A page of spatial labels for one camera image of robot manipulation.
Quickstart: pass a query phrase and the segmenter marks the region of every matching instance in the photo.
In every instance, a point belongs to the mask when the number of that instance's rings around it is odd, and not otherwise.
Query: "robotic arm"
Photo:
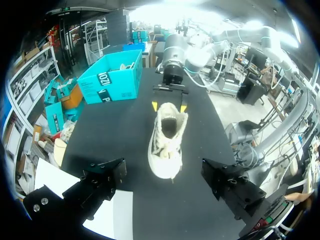
[[[196,49],[189,46],[183,36],[170,35],[164,47],[162,61],[164,69],[166,70],[166,67],[172,69],[173,66],[176,66],[185,68],[190,74],[197,74],[209,60],[229,48],[228,41],[261,43],[263,53],[282,67],[288,79],[297,82],[301,88],[303,87],[300,78],[296,76],[299,74],[299,69],[281,49],[280,39],[275,29],[268,26],[253,30],[239,28],[225,30],[220,34],[211,35],[211,38],[214,43],[202,49]]]

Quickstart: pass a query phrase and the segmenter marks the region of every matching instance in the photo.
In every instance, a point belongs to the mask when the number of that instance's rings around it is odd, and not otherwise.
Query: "screw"
[[[38,204],[33,205],[33,211],[36,213],[40,211],[40,206]]]
[[[247,177],[247,176],[242,176],[242,179],[243,179],[245,182],[248,182],[248,177]]]
[[[46,197],[44,197],[44,198],[41,199],[41,204],[42,204],[42,205],[47,205],[48,202],[49,202],[49,200],[48,200],[48,198],[46,198]]]

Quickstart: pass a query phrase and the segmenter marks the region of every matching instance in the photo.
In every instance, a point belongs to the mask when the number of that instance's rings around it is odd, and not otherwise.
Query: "white sneaker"
[[[166,102],[157,111],[148,147],[152,172],[162,179],[174,179],[182,167],[181,141],[188,120],[187,113],[178,112]]]

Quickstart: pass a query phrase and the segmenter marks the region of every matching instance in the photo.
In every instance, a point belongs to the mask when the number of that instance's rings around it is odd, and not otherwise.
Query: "black table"
[[[201,176],[202,158],[227,165],[234,156],[219,116],[204,88],[187,76],[189,119],[183,135],[182,171],[174,179],[156,177],[148,144],[156,113],[152,86],[162,81],[144,68],[134,100],[86,105],[67,145],[62,169],[76,177],[88,163],[124,157],[127,177],[121,190],[133,191],[135,240],[235,240],[243,228],[223,200],[217,201]]]

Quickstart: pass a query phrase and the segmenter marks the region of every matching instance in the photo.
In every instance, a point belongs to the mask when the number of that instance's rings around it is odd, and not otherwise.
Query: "metal shelving unit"
[[[108,39],[107,32],[106,21],[96,20],[84,26],[84,49],[89,66],[100,59],[104,55],[103,50],[110,46],[108,43],[106,45],[103,43],[104,34],[105,38]]]
[[[38,61],[39,63],[41,61],[47,61],[47,65],[44,67],[40,67],[38,69],[38,72],[34,75],[34,77],[32,77],[32,79],[27,81],[27,84],[22,89],[22,91],[19,93],[19,95],[17,97],[15,97],[13,94],[13,89],[15,86],[12,87],[12,85],[14,85],[16,81],[21,81],[25,77],[28,70],[32,67],[33,63],[35,63],[36,61]],[[59,67],[57,64],[56,57],[55,57],[55,52],[54,52],[53,47],[51,46],[51,47],[47,47],[47,48],[43,49],[42,51],[38,52],[34,57],[32,57],[28,62],[26,62],[17,71],[17,73],[14,74],[14,76],[10,80],[7,80],[6,84],[5,84],[5,92],[6,92],[8,99],[9,99],[9,102],[11,104],[11,110],[10,110],[10,112],[4,122],[4,125],[3,125],[2,139],[5,136],[7,136],[8,134],[11,134],[11,132],[9,133],[7,129],[8,129],[9,122],[13,118],[13,114],[15,115],[15,118],[17,118],[16,121],[18,121],[19,124],[22,125],[22,128],[19,129],[19,130],[21,130],[20,137],[19,137],[19,139],[16,140],[17,141],[17,151],[15,154],[10,153],[10,155],[12,157],[12,161],[13,161],[13,182],[15,183],[15,186],[17,184],[16,183],[17,161],[19,160],[19,157],[22,154],[22,152],[21,152],[22,147],[23,147],[22,145],[24,145],[24,142],[25,142],[24,140],[26,139],[26,136],[32,136],[33,132],[34,132],[34,127],[31,125],[31,122],[29,122],[28,118],[30,117],[33,110],[35,109],[35,106],[37,105],[39,100],[44,95],[46,87],[44,89],[41,89],[41,92],[35,98],[30,109],[28,110],[28,112],[26,114],[24,114],[22,112],[19,105],[20,105],[22,99],[30,93],[30,90],[32,89],[32,87],[35,84],[38,84],[38,82],[40,81],[39,77],[46,73],[46,75],[43,75],[43,78],[49,80],[50,79],[50,72],[52,72],[52,71],[55,75],[54,78],[57,78],[60,75]],[[24,198],[23,195],[21,195],[17,192],[17,189],[19,189],[19,187],[15,188],[16,195],[20,198]]]
[[[21,91],[21,93],[18,95],[17,98],[14,97],[11,85],[19,78],[21,77],[21,79],[23,78],[22,73],[24,71],[26,71],[36,60],[38,60],[39,58],[43,57],[44,54],[47,54],[47,57],[49,55],[49,52],[51,53],[51,57],[49,59],[52,58],[52,61],[50,61],[45,67],[41,68],[38,73],[32,78],[31,81],[29,81],[27,83],[27,85],[24,87],[24,89]],[[59,71],[59,67],[57,64],[57,60],[55,57],[55,52],[53,47],[48,47],[43,49],[42,51],[38,52],[34,57],[32,57],[32,59],[30,59],[27,63],[25,63],[23,65],[23,67],[21,69],[18,70],[18,72],[7,82],[6,86],[5,86],[5,91],[6,94],[8,96],[8,99],[10,101],[10,104],[12,106],[12,111],[15,112],[15,114],[17,115],[17,117],[21,120],[21,122],[23,123],[23,125],[26,127],[26,129],[32,134],[34,132],[34,127],[30,124],[29,120],[28,120],[28,116],[30,115],[30,113],[32,112],[34,106],[37,104],[37,102],[39,101],[40,97],[43,95],[44,93],[44,89],[41,91],[40,96],[38,96],[38,98],[33,102],[31,108],[29,109],[28,113],[25,115],[22,110],[20,109],[19,105],[20,105],[20,101],[23,99],[23,97],[26,94],[29,94],[29,90],[31,89],[31,87],[36,84],[38,81],[38,77],[41,76],[44,72],[47,73],[47,75],[49,75],[49,69],[52,66],[52,70],[55,69],[56,71],[56,76],[57,77],[60,74]],[[3,129],[5,130],[7,127],[8,122],[6,121]]]

